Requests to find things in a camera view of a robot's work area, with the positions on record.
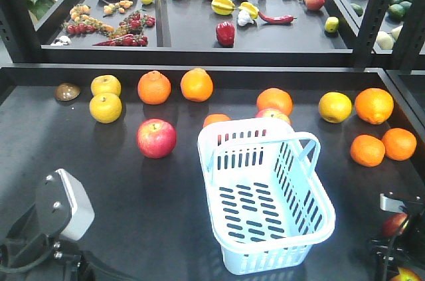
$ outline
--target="white plastic basket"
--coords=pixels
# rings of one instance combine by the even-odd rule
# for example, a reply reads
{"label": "white plastic basket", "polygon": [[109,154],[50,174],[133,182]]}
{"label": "white plastic basket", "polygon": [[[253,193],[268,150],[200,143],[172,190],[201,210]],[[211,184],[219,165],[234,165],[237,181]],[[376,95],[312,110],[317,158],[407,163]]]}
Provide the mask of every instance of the white plastic basket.
{"label": "white plastic basket", "polygon": [[198,151],[231,273],[296,266],[331,236],[335,210],[314,171],[320,144],[311,133],[278,118],[217,122],[200,132]]}

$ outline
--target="red chili pepper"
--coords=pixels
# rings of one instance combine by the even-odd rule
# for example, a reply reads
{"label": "red chili pepper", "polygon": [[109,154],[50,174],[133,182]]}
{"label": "red chili pepper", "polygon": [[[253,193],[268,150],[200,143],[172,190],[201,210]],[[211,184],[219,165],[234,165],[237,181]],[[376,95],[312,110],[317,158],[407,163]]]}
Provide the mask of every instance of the red chili pepper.
{"label": "red chili pepper", "polygon": [[271,24],[289,24],[295,19],[292,15],[284,15],[283,17],[268,17],[261,12],[258,12],[258,16],[263,21]]}
{"label": "red chili pepper", "polygon": [[116,37],[114,39],[110,39],[110,40],[107,40],[107,41],[104,41],[104,42],[99,42],[99,43],[93,44],[93,46],[94,47],[108,47],[109,44],[112,41],[122,40],[122,39],[124,39],[124,37],[134,37],[134,35],[133,34],[126,34],[126,35],[123,35],[122,37]]}

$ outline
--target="red bell pepper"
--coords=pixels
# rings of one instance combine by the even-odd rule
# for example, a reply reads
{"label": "red bell pepper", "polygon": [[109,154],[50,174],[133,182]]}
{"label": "red bell pepper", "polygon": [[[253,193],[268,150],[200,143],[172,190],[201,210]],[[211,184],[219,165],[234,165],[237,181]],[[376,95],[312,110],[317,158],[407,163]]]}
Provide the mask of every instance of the red bell pepper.
{"label": "red bell pepper", "polygon": [[229,47],[234,43],[235,28],[229,21],[219,23],[215,28],[217,41],[224,47]]}

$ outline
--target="pear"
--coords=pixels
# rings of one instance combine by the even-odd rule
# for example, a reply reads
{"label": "pear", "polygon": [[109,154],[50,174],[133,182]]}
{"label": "pear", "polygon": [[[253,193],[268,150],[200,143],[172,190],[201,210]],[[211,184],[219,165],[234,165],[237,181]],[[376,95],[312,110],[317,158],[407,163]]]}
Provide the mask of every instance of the pear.
{"label": "pear", "polygon": [[394,38],[394,40],[397,41],[398,36],[400,35],[401,29],[403,28],[402,25],[400,25],[399,27],[396,27],[395,29],[391,30],[391,35]]}
{"label": "pear", "polygon": [[391,50],[394,46],[394,41],[391,35],[384,31],[378,32],[376,42],[383,50]]}

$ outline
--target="basket handle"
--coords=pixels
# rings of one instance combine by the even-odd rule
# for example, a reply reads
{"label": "basket handle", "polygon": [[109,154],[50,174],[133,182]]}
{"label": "basket handle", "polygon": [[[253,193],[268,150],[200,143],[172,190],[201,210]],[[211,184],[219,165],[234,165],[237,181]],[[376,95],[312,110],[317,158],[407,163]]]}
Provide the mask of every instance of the basket handle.
{"label": "basket handle", "polygon": [[221,154],[222,152],[229,150],[230,148],[236,147],[236,146],[242,146],[246,144],[255,144],[255,143],[278,143],[282,141],[294,141],[294,140],[309,140],[307,145],[303,148],[301,153],[298,156],[299,160],[303,160],[307,157],[309,152],[313,150],[313,156],[311,157],[310,161],[310,167],[308,169],[309,176],[314,172],[317,159],[319,158],[319,152],[320,152],[320,143],[319,140],[309,132],[294,132],[294,133],[288,133],[284,134],[282,137],[278,139],[273,140],[265,140],[263,137],[252,137],[252,138],[244,138],[243,140],[240,139],[234,139],[229,140],[221,145],[219,145],[217,148],[215,148],[211,153],[211,158],[207,166],[207,171],[210,172],[214,165],[214,160],[216,158],[216,155]]}

